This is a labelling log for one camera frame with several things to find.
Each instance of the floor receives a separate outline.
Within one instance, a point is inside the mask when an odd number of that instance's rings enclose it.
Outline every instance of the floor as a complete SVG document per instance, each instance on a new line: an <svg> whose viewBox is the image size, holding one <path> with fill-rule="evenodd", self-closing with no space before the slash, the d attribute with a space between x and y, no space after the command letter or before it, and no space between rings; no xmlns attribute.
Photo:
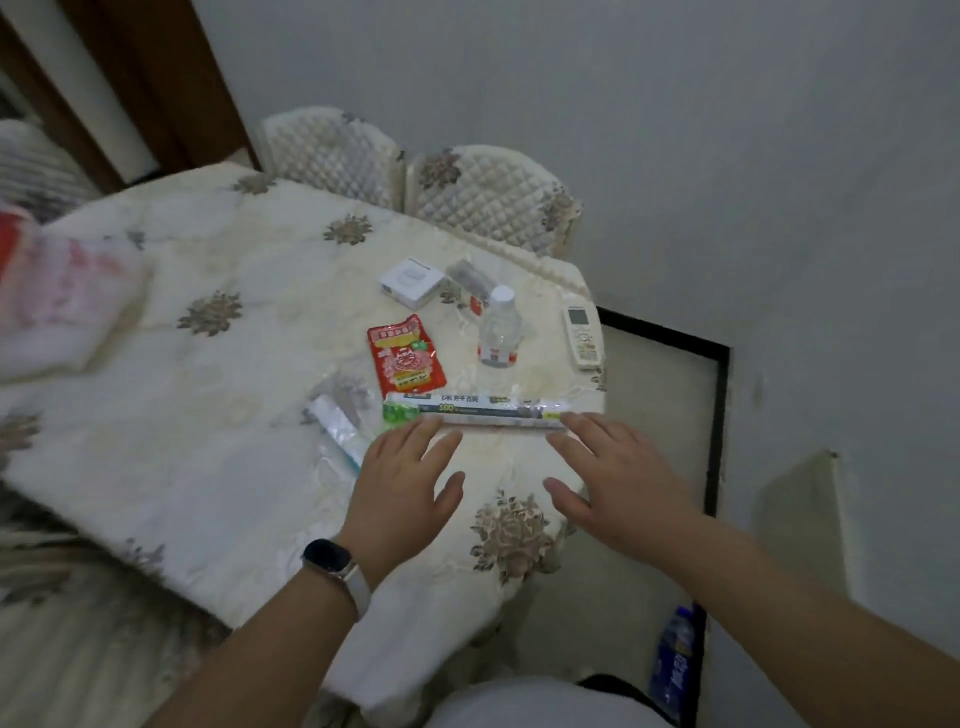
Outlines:
<svg viewBox="0 0 960 728"><path fill-rule="evenodd" d="M608 414L650 435L702 502L716 363L609 327L604 342ZM660 630L689 601L663 574L577 533L561 570L535 575L478 648L473 679L608 672L646 690Z"/></svg>

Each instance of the tablecloth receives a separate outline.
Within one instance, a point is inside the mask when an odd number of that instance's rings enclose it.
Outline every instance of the tablecloth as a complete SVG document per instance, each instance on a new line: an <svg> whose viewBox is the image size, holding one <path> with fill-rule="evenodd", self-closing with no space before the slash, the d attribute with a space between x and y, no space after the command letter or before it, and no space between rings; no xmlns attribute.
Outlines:
<svg viewBox="0 0 960 728"><path fill-rule="evenodd" d="M448 391L513 387L604 408L602 372L576 370L564 338L564 302L592 306L569 263L230 163L53 226L136 245L154 274L87 372L0 387L0 474L229 627L342 523L350 483L322 467L321 431L302 411L318 381L360 360L367 328L409 315L376 282L407 255L441 269L471 259L515 288L526 322L509 380L489 380L476 328L456 304L428 303ZM440 483L455 470L467 473L460 508L381 585L324 683L369 712L416 693L552 560L565 524L542 479L580 482L542 433L509 428L470 429Z"/></svg>

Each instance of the remote control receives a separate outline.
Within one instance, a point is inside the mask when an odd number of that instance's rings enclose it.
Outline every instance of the remote control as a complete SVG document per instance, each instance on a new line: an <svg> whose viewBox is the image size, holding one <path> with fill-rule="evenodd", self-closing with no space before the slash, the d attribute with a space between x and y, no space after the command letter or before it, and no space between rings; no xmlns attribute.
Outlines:
<svg viewBox="0 0 960 728"><path fill-rule="evenodd" d="M600 351L600 322L592 308L572 305L564 309L566 338L570 342L573 361L580 369L597 369L603 366Z"/></svg>

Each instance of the red snack package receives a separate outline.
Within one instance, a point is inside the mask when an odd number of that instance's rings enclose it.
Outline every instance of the red snack package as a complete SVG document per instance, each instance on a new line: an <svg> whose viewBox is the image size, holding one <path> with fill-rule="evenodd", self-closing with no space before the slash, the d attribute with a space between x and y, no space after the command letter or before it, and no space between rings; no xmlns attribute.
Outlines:
<svg viewBox="0 0 960 728"><path fill-rule="evenodd" d="M367 338L384 397L390 392L422 394L446 386L437 350L416 313L400 324L368 328Z"/></svg>

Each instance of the blue bottle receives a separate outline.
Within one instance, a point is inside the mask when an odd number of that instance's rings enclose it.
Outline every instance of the blue bottle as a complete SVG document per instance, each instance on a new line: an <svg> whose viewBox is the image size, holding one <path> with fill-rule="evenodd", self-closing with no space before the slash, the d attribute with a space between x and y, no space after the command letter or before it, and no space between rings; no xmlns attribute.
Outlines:
<svg viewBox="0 0 960 728"><path fill-rule="evenodd" d="M650 678L650 699L674 722L680 720L684 706L695 641L693 613L686 607L677 607L677 614L660 635L657 663Z"/></svg>

